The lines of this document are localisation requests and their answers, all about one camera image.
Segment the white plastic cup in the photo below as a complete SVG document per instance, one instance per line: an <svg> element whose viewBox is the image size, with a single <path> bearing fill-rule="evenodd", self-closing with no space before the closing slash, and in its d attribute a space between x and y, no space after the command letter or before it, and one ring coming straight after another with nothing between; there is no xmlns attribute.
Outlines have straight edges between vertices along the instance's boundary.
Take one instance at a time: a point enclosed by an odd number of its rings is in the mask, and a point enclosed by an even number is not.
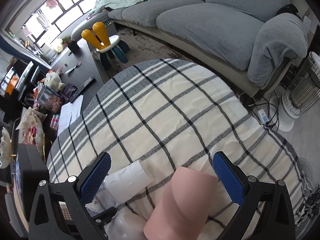
<svg viewBox="0 0 320 240"><path fill-rule="evenodd" d="M131 212L117 214L110 223L104 226L108 239L147 239L143 229L146 220Z"/></svg>

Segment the white paper cup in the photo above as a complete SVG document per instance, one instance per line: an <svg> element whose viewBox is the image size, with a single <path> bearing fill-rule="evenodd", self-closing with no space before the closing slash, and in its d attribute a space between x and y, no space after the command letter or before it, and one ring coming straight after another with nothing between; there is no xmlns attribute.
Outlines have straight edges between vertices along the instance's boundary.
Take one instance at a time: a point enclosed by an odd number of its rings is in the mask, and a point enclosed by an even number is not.
<svg viewBox="0 0 320 240"><path fill-rule="evenodd" d="M154 181L151 172L140 160L105 177L108 196L118 204L124 204Z"/></svg>

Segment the pink plastic cup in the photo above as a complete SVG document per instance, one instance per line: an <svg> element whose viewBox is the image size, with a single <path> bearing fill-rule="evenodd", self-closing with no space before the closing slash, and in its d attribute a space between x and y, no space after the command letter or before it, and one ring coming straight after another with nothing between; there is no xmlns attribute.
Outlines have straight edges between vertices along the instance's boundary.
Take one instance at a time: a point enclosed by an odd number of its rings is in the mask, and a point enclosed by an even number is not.
<svg viewBox="0 0 320 240"><path fill-rule="evenodd" d="M147 239L197 239L214 199L218 178L179 167L167 183L143 232Z"/></svg>

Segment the black cup on table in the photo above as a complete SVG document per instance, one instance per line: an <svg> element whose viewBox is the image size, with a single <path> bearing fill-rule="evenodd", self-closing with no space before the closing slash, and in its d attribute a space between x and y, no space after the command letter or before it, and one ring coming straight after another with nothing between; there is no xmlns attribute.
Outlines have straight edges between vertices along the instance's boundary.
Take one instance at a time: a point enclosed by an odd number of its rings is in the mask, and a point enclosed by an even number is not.
<svg viewBox="0 0 320 240"><path fill-rule="evenodd" d="M76 40L71 40L71 42L69 42L67 47L73 54L77 54L78 51L80 50L80 47L78 46L78 43L76 42Z"/></svg>

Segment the white shell dish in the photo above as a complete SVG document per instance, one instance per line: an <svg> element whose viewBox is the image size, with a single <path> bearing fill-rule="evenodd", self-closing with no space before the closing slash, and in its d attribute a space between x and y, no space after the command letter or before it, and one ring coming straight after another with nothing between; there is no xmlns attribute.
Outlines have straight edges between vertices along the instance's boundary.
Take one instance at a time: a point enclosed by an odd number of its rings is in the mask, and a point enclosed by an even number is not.
<svg viewBox="0 0 320 240"><path fill-rule="evenodd" d="M1 132L1 157L0 169L5 169L11 162L11 137L9 132L3 127Z"/></svg>

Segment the snack basket tray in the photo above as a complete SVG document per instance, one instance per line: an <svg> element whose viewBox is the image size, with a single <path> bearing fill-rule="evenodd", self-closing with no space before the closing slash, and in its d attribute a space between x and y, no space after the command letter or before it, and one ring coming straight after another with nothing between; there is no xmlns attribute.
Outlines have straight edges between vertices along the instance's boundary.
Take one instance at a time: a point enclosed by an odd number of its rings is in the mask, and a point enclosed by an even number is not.
<svg viewBox="0 0 320 240"><path fill-rule="evenodd" d="M22 143L36 146L40 155L44 155L44 131L42 123L46 117L45 114L29 107L16 128L16 130L22 132Z"/></svg>

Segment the white power strip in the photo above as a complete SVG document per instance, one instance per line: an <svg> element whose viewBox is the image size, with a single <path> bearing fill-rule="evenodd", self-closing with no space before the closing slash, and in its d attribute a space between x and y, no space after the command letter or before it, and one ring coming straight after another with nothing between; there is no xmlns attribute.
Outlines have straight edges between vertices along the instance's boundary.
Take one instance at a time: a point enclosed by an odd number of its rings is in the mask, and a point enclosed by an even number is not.
<svg viewBox="0 0 320 240"><path fill-rule="evenodd" d="M261 121L262 124L267 124L269 122L268 116L265 113L264 109L260 109L258 111L258 116L259 116L259 120Z"/></svg>

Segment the clear snack jar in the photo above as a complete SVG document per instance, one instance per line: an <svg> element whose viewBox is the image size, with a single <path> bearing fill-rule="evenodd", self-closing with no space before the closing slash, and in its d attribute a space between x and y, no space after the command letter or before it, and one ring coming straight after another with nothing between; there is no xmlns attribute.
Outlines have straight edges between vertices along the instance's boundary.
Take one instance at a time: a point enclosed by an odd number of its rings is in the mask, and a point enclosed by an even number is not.
<svg viewBox="0 0 320 240"><path fill-rule="evenodd" d="M60 111L62 99L57 92L42 83L37 86L37 91L36 103L40 107L45 108L52 113Z"/></svg>

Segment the plush toy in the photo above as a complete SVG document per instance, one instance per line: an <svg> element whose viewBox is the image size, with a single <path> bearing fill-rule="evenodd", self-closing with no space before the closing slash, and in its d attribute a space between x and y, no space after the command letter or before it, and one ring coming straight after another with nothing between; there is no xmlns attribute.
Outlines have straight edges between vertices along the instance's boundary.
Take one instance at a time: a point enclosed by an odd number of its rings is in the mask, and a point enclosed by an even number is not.
<svg viewBox="0 0 320 240"><path fill-rule="evenodd" d="M62 74L61 69L58 69L55 72L50 70L46 74L46 77L41 82L55 92L62 91L65 89L66 84L61 81L61 78L60 78L61 74Z"/></svg>

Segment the plaid checkered tablecloth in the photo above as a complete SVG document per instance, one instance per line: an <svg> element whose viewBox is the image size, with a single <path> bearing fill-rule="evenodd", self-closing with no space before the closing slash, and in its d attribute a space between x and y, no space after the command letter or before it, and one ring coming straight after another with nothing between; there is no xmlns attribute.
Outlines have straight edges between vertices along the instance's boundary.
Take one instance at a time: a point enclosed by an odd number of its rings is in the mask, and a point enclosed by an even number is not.
<svg viewBox="0 0 320 240"><path fill-rule="evenodd" d="M319 189L295 149L250 116L223 80L192 62L146 61L113 77L54 141L47 167L59 183L101 152L110 154L111 172L140 160L154 180L117 208L149 218L178 167L214 174L218 151L260 181L285 181L296 237L307 233L319 214Z"/></svg>

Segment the black remote control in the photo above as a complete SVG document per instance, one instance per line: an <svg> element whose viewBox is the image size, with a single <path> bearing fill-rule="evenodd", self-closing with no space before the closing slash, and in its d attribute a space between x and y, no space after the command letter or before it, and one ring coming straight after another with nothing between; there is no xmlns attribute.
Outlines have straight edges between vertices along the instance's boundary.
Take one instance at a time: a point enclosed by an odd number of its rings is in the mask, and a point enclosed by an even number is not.
<svg viewBox="0 0 320 240"><path fill-rule="evenodd" d="M80 88L70 97L69 102L73 103L78 96L82 94L95 81L94 76L89 77L81 86Z"/></svg>

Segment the black piano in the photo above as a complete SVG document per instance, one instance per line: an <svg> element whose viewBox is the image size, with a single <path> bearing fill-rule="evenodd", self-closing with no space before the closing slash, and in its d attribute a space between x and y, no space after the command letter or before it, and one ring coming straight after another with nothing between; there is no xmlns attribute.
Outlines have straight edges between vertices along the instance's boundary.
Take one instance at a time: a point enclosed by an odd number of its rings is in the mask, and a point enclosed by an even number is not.
<svg viewBox="0 0 320 240"><path fill-rule="evenodd" d="M34 103L33 89L42 74L41 68L32 61L26 64L20 59L14 59L1 80L1 99L17 100L24 107L31 107Z"/></svg>

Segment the black coffee table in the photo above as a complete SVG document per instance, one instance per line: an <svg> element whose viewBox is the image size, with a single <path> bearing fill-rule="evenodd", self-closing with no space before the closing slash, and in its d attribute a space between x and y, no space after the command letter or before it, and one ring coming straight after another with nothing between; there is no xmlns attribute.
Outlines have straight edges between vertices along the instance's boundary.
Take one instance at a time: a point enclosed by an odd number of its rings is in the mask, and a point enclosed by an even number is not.
<svg viewBox="0 0 320 240"><path fill-rule="evenodd" d="M87 42L82 38L77 43L80 47L78 53L71 54L68 48L65 49L62 53L62 56L59 57L59 60L56 62L56 64L54 64L54 68L62 67L62 82L64 82L65 84L70 83L72 85L75 85L77 88L80 88L80 86L89 77L94 76L95 81L89 87L87 87L86 90L81 94L84 96L84 98L82 102L80 116L77 118L81 120L83 116L83 111L89 105L89 103L97 94L99 89L103 87L104 82L100 76L97 64L93 59ZM52 128L49 127L52 116L52 114L49 114L48 117L45 119L43 123L43 131L45 132L47 139L55 140L58 136L57 131L54 131ZM72 130L72 127L75 126L76 120L61 134L68 136L69 132Z"/></svg>

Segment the yellow rabbit ear stool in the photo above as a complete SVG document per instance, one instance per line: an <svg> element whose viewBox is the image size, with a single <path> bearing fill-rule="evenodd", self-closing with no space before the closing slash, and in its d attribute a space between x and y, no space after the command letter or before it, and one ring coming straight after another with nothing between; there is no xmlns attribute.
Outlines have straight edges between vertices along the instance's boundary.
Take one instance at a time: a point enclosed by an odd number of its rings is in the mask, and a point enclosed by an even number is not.
<svg viewBox="0 0 320 240"><path fill-rule="evenodd" d="M121 63L128 63L125 54L130 51L129 46L120 39L119 35L110 36L103 22L95 22L92 30L83 30L81 37L96 49L105 69L111 68L109 59L113 59L115 56Z"/></svg>

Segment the grey sectional sofa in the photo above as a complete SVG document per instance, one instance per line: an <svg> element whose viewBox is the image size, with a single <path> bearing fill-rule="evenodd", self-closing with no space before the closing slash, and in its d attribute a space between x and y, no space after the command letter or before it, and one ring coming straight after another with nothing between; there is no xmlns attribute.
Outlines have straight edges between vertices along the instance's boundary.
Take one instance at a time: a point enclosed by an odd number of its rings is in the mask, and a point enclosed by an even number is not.
<svg viewBox="0 0 320 240"><path fill-rule="evenodd" d="M150 0L88 16L141 31L185 51L249 96L270 90L306 57L307 32L292 0Z"/></svg>

